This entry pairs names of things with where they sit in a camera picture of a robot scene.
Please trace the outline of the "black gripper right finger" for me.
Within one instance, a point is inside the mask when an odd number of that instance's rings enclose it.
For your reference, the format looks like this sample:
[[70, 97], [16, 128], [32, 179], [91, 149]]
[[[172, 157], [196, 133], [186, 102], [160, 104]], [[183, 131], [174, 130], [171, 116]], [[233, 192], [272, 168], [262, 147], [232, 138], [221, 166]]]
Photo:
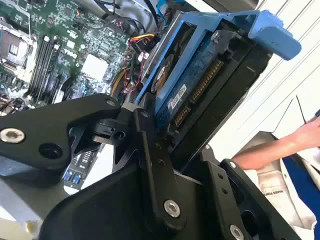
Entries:
[[300, 239], [233, 160], [218, 162], [209, 145], [202, 149], [200, 159], [212, 239]]

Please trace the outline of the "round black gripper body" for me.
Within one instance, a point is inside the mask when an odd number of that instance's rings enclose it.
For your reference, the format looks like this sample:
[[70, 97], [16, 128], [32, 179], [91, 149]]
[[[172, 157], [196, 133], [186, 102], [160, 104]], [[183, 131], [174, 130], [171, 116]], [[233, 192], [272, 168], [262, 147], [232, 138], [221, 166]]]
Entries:
[[208, 240], [215, 232], [214, 165], [201, 183], [169, 163], [130, 166], [56, 205], [41, 240]]

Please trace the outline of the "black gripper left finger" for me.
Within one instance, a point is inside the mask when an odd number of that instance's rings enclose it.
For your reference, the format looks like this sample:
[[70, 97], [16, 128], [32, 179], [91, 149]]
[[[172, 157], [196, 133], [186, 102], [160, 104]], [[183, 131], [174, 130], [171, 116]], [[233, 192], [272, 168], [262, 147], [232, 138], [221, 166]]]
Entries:
[[137, 155], [143, 210], [150, 224], [161, 230], [183, 229], [187, 218], [153, 114], [137, 105], [121, 107], [103, 93], [2, 116], [0, 174], [51, 186], [62, 178], [74, 156], [101, 143], [118, 149], [118, 163]]

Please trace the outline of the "person's hand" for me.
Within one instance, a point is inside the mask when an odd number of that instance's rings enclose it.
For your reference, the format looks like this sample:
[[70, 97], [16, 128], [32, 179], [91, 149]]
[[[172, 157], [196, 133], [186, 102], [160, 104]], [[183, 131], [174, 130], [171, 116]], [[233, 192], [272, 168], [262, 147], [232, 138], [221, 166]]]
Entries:
[[302, 125], [293, 133], [293, 141], [298, 151], [320, 146], [320, 117]]

